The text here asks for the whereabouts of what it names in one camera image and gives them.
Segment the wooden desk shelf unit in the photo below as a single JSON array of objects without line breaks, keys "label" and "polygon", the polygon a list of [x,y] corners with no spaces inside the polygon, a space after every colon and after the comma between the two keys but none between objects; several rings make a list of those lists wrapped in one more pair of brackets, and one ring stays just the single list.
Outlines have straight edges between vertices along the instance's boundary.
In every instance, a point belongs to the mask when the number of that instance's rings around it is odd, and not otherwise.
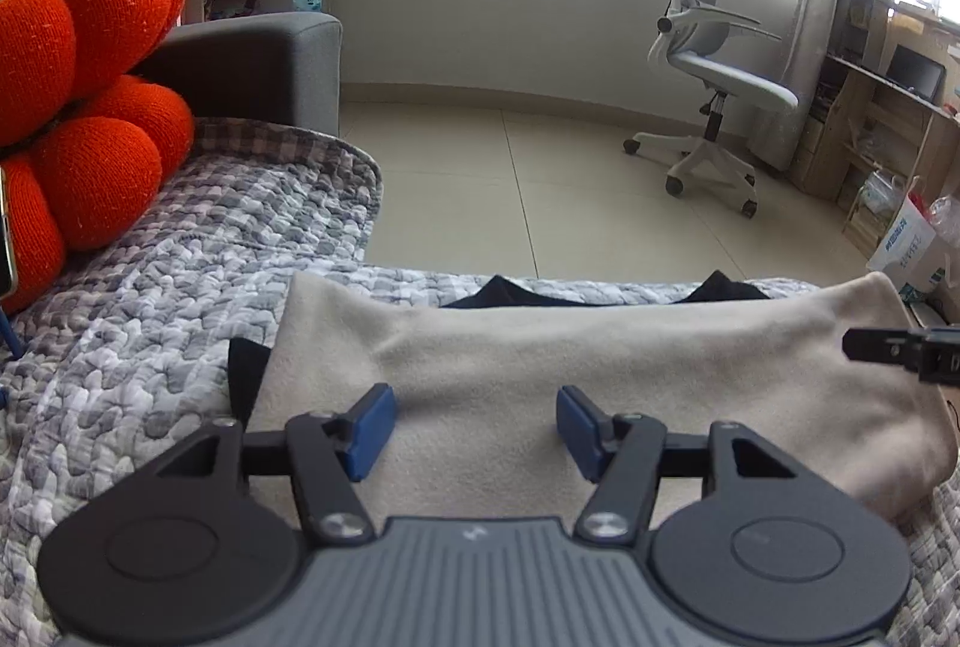
[{"label": "wooden desk shelf unit", "polygon": [[[946,67],[934,103],[890,82],[898,46]],[[924,177],[936,198],[958,152],[958,25],[934,9],[900,0],[844,0],[789,179],[836,205],[841,233],[871,254],[907,195]]]}]

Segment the white blue paper bag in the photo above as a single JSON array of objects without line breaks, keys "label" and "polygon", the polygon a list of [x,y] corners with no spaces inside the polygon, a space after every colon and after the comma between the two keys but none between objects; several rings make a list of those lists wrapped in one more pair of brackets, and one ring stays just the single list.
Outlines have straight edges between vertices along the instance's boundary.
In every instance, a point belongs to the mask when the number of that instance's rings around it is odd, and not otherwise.
[{"label": "white blue paper bag", "polygon": [[882,272],[905,303],[958,288],[958,198],[941,195],[924,204],[924,177],[913,176],[900,209],[867,260]]}]

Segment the smartphone playing video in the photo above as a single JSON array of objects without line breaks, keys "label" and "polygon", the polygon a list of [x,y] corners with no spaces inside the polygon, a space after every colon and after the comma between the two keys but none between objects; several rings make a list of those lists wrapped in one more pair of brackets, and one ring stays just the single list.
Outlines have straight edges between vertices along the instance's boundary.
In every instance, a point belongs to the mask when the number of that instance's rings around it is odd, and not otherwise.
[{"label": "smartphone playing video", "polygon": [[18,269],[11,234],[10,202],[5,171],[0,170],[0,298],[5,299],[18,290]]}]

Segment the black laptop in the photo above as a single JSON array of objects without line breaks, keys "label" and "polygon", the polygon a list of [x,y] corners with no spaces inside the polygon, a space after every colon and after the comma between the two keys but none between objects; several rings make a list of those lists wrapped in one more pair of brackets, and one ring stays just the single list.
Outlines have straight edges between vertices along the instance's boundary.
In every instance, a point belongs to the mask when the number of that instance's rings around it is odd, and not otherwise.
[{"label": "black laptop", "polygon": [[915,97],[934,103],[946,80],[946,67],[908,46],[898,44],[885,77]]}]

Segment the right grey curtain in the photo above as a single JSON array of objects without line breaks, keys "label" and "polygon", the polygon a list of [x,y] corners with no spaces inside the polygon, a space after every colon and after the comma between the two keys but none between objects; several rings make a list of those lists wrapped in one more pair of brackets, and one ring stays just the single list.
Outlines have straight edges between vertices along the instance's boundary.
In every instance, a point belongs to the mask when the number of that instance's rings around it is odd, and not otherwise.
[{"label": "right grey curtain", "polygon": [[760,116],[747,142],[748,152],[771,170],[788,171],[793,163],[843,1],[797,0],[779,83],[796,95],[799,104],[787,115]]}]

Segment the red flower plush cushion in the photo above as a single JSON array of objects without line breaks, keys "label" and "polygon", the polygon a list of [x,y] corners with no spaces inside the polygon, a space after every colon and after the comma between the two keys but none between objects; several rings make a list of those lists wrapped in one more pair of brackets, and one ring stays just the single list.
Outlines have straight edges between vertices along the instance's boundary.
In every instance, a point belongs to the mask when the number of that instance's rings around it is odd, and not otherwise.
[{"label": "red flower plush cushion", "polygon": [[18,269],[8,314],[41,298],[70,259],[130,230],[184,165],[189,104],[133,74],[184,2],[2,1],[2,170]]}]

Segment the white grey office chair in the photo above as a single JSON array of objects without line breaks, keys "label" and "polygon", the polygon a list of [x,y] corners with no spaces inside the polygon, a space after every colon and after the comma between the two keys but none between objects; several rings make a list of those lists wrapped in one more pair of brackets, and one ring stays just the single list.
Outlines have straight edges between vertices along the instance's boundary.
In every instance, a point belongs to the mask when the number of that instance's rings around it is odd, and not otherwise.
[{"label": "white grey office chair", "polygon": [[686,178],[693,171],[701,165],[713,166],[740,194],[740,213],[752,218],[758,210],[755,168],[719,143],[724,104],[727,98],[737,98],[768,113],[790,115],[797,110],[799,98],[773,80],[716,61],[715,54],[734,35],[771,41],[778,35],[765,30],[754,17],[722,9],[716,0],[669,0],[656,28],[658,36],[647,53],[647,62],[656,71],[677,72],[703,83],[709,92],[709,100],[700,108],[706,127],[699,136],[638,132],[623,142],[623,151],[630,157],[643,149],[679,155],[679,161],[665,175],[664,189],[672,197],[683,194]]}]

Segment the blue stool phone stand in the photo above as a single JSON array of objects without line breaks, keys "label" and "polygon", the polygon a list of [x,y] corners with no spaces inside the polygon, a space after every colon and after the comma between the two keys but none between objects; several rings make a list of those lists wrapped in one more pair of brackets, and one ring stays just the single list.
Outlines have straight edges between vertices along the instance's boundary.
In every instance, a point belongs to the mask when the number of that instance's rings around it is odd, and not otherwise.
[{"label": "blue stool phone stand", "polygon": [[[0,335],[2,335],[3,344],[5,344],[5,347],[7,347],[7,350],[10,352],[11,358],[13,358],[13,360],[20,360],[21,356],[25,354],[25,345],[21,342],[21,338],[16,335],[16,332],[14,332],[3,309],[0,309]],[[3,387],[2,392],[0,392],[0,408],[5,410],[7,405],[8,389]]]}]

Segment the grey checked quilted bedcover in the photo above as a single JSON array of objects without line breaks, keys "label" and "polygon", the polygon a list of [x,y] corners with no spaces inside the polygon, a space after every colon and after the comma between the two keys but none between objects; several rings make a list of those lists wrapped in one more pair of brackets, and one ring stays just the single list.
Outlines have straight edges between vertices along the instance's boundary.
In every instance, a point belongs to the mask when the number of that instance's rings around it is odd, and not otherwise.
[{"label": "grey checked quilted bedcover", "polygon": [[[2,368],[2,639],[57,639],[36,559],[55,524],[231,411],[228,348],[272,345],[298,273],[391,305],[452,308],[475,275],[368,266],[379,166],[332,136],[207,119],[197,149],[121,239],[14,318],[23,358]],[[693,303],[686,285],[555,282],[547,306]],[[901,516],[913,577],[895,645],[958,639],[958,455]]]}]

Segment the cream black raglan sweatshirt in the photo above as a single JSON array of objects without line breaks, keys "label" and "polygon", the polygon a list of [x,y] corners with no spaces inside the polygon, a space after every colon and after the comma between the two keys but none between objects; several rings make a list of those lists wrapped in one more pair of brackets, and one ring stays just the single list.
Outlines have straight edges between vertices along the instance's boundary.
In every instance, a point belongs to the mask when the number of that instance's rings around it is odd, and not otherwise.
[{"label": "cream black raglan sweatshirt", "polygon": [[675,432],[742,423],[893,519],[952,476],[957,432],[939,390],[848,360],[841,340],[907,322],[878,273],[776,299],[466,308],[391,305],[298,273],[275,342],[229,345],[228,395],[240,422],[272,431],[391,386],[397,423],[359,488],[375,519],[573,519],[590,488],[555,428],[565,386]]}]

